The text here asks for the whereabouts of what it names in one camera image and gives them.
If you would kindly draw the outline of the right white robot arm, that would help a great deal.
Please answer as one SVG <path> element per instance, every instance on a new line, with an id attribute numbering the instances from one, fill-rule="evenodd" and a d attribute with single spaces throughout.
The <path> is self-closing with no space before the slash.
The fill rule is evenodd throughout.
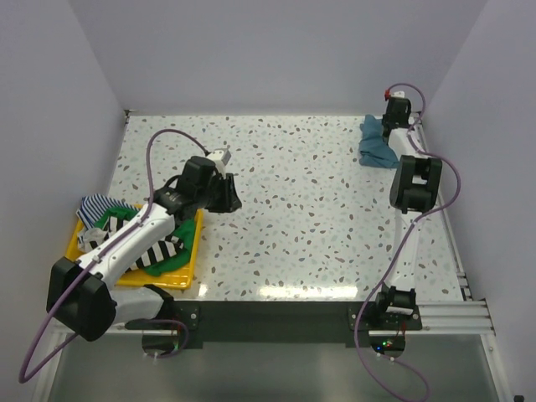
<path id="1" fill-rule="evenodd" d="M 426 156 L 412 138 L 411 103 L 402 91 L 385 94 L 386 111 L 382 116 L 382 139 L 399 158 L 389 191 L 394 209 L 393 256 L 387 275 L 376 296 L 375 323 L 384 329 L 399 322 L 419 318 L 416 302 L 415 269 L 422 214 L 436 206 L 442 161 Z"/>

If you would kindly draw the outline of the blue ribbed tank top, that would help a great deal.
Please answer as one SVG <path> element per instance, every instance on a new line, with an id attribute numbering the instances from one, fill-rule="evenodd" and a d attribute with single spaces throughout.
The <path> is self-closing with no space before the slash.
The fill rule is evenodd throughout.
<path id="1" fill-rule="evenodd" d="M 366 115 L 359 128 L 362 132 L 358 144 L 359 164 L 369 168 L 397 168 L 399 159 L 384 142 L 381 121 L 372 115 Z"/>

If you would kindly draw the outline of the black white striped tank top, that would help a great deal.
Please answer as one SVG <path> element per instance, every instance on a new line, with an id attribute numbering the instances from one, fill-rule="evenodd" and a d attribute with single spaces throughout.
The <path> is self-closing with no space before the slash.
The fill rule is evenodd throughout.
<path id="1" fill-rule="evenodd" d="M 91 229 L 83 229 L 77 234 L 77 248 L 82 252 L 89 252 L 114 235 L 121 229 L 130 219 L 122 218 L 118 215 L 110 214 L 104 218 L 101 225 L 96 224 Z M 159 240 L 149 249 L 147 249 L 129 268 L 130 271 L 143 269 L 148 271 L 157 264 L 168 261 L 172 258 L 185 255 L 186 261 L 182 265 L 189 262 L 190 253 L 185 247 L 186 235 L 176 236 L 175 234 L 168 235 L 162 240 Z"/>

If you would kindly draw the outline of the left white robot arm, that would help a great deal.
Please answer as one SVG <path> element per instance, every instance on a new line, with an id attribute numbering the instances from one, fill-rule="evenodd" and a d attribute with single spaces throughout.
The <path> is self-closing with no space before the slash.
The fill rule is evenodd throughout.
<path id="1" fill-rule="evenodd" d="M 230 153 L 217 149 L 193 156 L 175 186 L 164 186 L 118 232 L 78 260 L 65 257 L 51 269 L 46 311 L 91 342 L 112 325 L 146 320 L 165 328 L 173 320 L 172 297 L 156 286 L 115 291 L 120 277 L 165 236 L 200 209 L 228 214 L 241 208 L 234 177 L 226 170 Z"/>

